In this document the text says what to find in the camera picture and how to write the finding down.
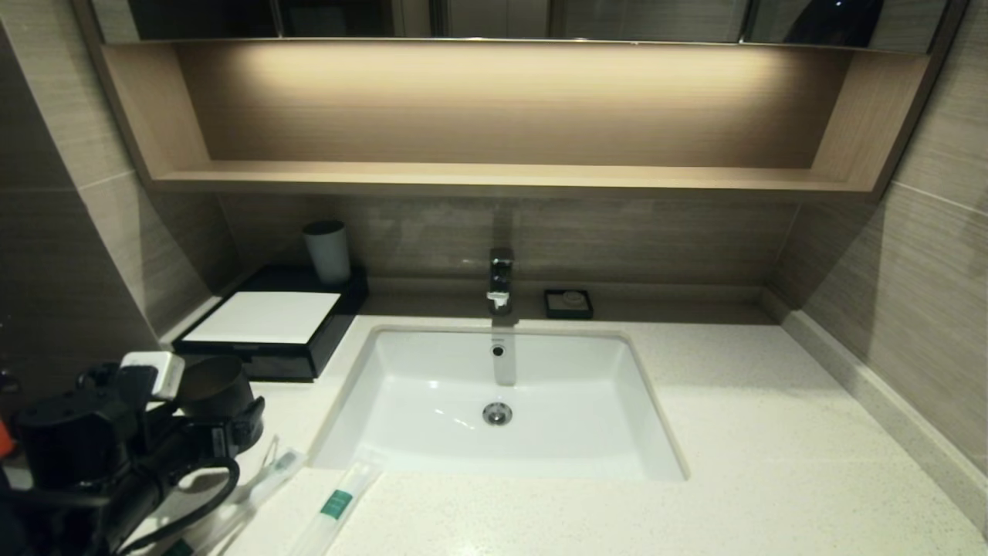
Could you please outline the black cup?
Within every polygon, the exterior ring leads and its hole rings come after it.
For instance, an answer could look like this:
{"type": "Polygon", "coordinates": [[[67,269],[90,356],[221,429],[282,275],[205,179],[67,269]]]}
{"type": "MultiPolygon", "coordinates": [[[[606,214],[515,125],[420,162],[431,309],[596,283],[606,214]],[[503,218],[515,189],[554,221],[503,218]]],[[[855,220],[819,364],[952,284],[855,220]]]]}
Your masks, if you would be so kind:
{"type": "Polygon", "coordinates": [[[255,397],[242,362],[222,356],[187,366],[176,401],[191,422],[230,425],[253,419],[255,397]]]}

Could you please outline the black box with white lid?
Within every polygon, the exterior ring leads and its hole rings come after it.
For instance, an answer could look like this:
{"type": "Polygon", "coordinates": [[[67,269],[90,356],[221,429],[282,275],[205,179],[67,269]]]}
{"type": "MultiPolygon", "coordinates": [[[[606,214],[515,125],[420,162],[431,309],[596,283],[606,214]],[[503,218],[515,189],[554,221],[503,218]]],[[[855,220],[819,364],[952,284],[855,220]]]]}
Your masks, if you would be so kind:
{"type": "Polygon", "coordinates": [[[264,266],[171,345],[187,362],[215,356],[240,360],[239,353],[260,349],[305,351],[317,379],[367,296],[367,274],[360,267],[350,271],[345,284],[328,287],[308,266],[264,266]]]}

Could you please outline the clear wrapped toothbrush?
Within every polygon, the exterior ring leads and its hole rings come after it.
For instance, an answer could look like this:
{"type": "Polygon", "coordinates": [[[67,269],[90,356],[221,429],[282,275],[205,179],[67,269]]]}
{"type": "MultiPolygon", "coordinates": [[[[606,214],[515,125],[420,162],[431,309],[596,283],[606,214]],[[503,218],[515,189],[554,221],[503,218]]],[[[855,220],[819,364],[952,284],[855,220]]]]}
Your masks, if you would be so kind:
{"type": "Polygon", "coordinates": [[[257,475],[233,490],[208,517],[183,531],[160,556],[207,556],[209,550],[244,527],[260,507],[303,468],[306,457],[286,449],[257,475]]]}

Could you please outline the glossy black drawer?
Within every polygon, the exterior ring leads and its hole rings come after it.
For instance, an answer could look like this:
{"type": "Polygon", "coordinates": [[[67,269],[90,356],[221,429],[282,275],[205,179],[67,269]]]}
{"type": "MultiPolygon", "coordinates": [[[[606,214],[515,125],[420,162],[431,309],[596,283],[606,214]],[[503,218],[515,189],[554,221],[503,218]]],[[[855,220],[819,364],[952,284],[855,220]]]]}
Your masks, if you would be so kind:
{"type": "Polygon", "coordinates": [[[245,351],[238,354],[254,382],[304,382],[316,379],[312,358],[305,351],[245,351]]]}

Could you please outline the white packet with green band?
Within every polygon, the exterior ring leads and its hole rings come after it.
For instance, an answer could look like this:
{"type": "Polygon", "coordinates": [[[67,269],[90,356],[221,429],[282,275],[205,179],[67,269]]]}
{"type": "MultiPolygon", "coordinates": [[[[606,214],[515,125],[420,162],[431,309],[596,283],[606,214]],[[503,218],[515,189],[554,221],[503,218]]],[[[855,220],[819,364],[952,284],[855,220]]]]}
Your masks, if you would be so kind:
{"type": "Polygon", "coordinates": [[[384,467],[380,460],[359,460],[350,465],[317,514],[310,518],[287,556],[327,556],[343,521],[382,471],[384,467]]]}

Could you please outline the white cup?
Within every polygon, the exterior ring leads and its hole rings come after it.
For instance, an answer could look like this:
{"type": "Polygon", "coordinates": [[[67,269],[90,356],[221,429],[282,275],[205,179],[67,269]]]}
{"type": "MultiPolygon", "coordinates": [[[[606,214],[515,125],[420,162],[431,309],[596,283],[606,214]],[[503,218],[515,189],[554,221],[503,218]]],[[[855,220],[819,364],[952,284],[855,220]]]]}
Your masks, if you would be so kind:
{"type": "Polygon", "coordinates": [[[320,282],[328,287],[350,280],[350,256],[345,224],[339,219],[321,219],[303,227],[303,238],[320,282]]]}

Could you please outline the chrome faucet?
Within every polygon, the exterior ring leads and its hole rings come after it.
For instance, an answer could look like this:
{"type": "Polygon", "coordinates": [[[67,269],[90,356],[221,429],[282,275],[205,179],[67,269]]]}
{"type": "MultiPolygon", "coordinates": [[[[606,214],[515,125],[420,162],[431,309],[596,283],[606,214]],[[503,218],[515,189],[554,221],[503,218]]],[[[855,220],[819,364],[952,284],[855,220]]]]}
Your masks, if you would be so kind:
{"type": "Polygon", "coordinates": [[[511,313],[514,262],[514,250],[507,247],[491,249],[486,299],[492,316],[500,317],[511,313]]]}

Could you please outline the white sink basin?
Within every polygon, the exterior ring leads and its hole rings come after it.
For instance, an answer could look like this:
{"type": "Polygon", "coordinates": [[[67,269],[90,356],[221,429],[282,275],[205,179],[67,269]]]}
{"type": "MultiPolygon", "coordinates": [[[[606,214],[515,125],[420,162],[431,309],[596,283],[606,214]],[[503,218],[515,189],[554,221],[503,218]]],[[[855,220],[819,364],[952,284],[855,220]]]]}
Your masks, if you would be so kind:
{"type": "Polygon", "coordinates": [[[379,327],[310,452],[317,469],[680,483],[689,468],[631,342],[379,327]],[[490,402],[508,425],[482,419],[490,402]]]}

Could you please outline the black soap dish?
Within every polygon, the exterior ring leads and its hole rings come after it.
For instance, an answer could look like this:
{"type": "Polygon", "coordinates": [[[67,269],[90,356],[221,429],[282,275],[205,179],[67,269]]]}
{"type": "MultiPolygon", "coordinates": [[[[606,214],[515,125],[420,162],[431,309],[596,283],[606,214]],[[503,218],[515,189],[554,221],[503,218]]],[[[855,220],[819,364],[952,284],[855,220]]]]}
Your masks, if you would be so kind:
{"type": "Polygon", "coordinates": [[[568,290],[546,290],[544,291],[544,303],[546,304],[547,319],[554,320],[592,320],[595,310],[590,302],[589,293],[585,290],[577,290],[584,293],[586,305],[582,307],[568,307],[562,302],[561,294],[568,290]]]}

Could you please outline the wooden wall niche shelf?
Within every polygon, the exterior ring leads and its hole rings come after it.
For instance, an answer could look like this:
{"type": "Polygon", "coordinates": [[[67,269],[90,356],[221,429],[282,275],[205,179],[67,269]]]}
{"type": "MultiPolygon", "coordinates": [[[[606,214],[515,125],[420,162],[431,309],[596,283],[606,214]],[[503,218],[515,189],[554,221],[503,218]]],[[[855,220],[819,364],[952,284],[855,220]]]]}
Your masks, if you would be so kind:
{"type": "Polygon", "coordinates": [[[92,46],[169,192],[875,199],[931,56],[712,43],[92,46]]]}

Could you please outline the mirrored wall cabinet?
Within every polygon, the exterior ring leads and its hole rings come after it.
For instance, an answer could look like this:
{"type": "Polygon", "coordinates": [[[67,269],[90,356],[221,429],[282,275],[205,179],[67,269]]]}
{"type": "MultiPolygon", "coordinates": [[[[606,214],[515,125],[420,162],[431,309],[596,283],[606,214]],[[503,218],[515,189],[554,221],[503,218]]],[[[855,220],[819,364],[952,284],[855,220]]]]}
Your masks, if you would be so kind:
{"type": "Polygon", "coordinates": [[[105,43],[508,39],[927,53],[952,0],[86,0],[105,43]]]}

